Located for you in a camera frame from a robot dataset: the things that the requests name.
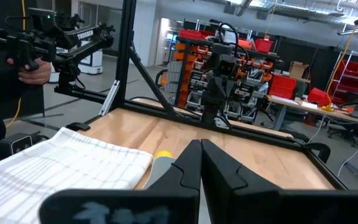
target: black metal frame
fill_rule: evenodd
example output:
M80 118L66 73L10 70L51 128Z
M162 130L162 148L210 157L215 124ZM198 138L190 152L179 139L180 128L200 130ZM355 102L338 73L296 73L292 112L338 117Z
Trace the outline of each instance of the black metal frame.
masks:
M240 127L232 127L231 130L221 129L215 126L201 123L199 121L199 118L197 118L196 116L188 114L178 114L177 112L175 112L172 105L169 105L164 96L161 94L158 86L154 83L153 79L147 73L147 71L140 62L140 58L137 56L137 54L134 52L134 49L132 48L136 0L125 0L122 8L123 10L121 32L119 38L119 56L117 59L116 70L116 79L120 81L120 88L110 109L111 111L116 108L123 108L126 110L145 113L151 116L156 116L159 118L168 119L183 124L189 124L199 128L217 131L224 134L230 134L240 138L251 139L254 141L259 141L302 152L318 168L318 170L324 175L324 177L327 178L327 180L333 185L333 187L335 187L336 189L347 190L347 187L325 166L324 162L319 158L319 156L314 154L310 149L307 149L301 144L297 143L294 139L285 138L274 134L257 131L254 129L246 129ZM142 103L125 99L129 59L132 59L134 65L137 67L140 74L143 76L155 96L158 98L163 108L145 105ZM97 116L89 120L88 122L93 122L99 117L100 116ZM323 152L323 149L315 150L319 150L321 152L320 154L326 154L326 152Z

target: person's hand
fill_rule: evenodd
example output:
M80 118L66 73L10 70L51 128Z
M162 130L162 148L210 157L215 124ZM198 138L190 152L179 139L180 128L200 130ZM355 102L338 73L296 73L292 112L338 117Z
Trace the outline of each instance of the person's hand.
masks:
M40 58L37 58L34 61L38 64L39 68L29 72L25 70L30 68L28 65L26 65L25 69L20 69L19 80L30 85L43 85L49 81L52 72L52 66L49 62L44 62ZM10 65L14 64L14 61L11 58L8 59L7 62Z

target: wooden tabletop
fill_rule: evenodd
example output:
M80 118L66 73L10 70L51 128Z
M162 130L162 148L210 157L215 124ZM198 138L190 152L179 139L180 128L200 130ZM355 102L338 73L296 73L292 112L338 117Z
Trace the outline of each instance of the wooden tabletop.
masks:
M178 157L194 139L209 139L246 167L284 189L333 189L301 152L238 138L124 109L99 118L85 136L151 154L170 151ZM150 168L137 184L142 188Z
M279 99L272 98L271 96L266 96L266 97L270 102L273 102L273 103L278 103L278 104L289 106L289 107L292 107L292 108L298 108L298 109L301 109L301 110L304 110L304 111L307 111L307 112L310 112L310 113L327 115L327 116L334 117L334 118L340 118L340 119L343 119L345 121L358 123L358 118L353 118L352 116L349 116L344 111L336 110L334 112L329 112L329 111L322 110L321 108L305 107L305 106L300 105L299 103L289 103L289 102L286 102L286 101L282 101L282 100L279 100Z
M144 99L144 98L137 98L137 99L134 99L133 101L162 108L161 103L156 102L154 100L148 100L148 99ZM183 110L181 108L174 108L174 109L175 109L175 111L177 111L179 113L191 114L189 111ZM293 136L291 134L288 134L288 133L283 133L281 131L267 129L267 128L263 128L263 127L259 127L259 126L255 126L255 125L251 125L251 124L245 124L245 123L239 122L239 121L229 120L229 123L231 125L233 125L233 126L242 127L242 128L245 128L245 129L253 129L255 131L262 131L262 132L269 133L269 134L275 134L277 136L281 136L281 137L285 137L285 138L287 138L287 137L292 137L293 138Z

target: black sleeve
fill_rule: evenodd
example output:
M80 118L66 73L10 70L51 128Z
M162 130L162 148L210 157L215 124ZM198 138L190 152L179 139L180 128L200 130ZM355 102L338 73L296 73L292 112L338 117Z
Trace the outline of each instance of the black sleeve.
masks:
M22 83L15 68L0 69L0 103L18 99L26 90L39 87Z

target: white cloth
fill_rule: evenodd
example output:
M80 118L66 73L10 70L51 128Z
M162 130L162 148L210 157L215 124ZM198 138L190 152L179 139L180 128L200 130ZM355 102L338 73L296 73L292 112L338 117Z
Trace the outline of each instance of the white cloth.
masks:
M38 209L63 189L133 189L152 155L62 128L0 162L0 223L39 223Z

